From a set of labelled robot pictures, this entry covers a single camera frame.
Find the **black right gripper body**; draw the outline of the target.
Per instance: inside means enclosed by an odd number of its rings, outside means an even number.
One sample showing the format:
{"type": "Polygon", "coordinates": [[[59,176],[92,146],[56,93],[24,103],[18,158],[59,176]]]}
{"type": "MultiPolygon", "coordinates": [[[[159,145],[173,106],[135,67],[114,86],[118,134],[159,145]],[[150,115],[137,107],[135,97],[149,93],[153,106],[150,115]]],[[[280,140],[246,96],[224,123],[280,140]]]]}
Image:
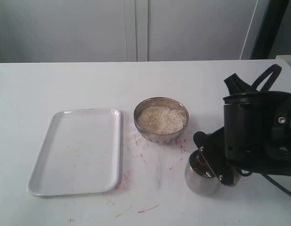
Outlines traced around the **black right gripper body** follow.
{"type": "Polygon", "coordinates": [[[209,141],[225,162],[251,173],[291,176],[291,93],[249,92],[223,100],[224,126],[209,141]]]}

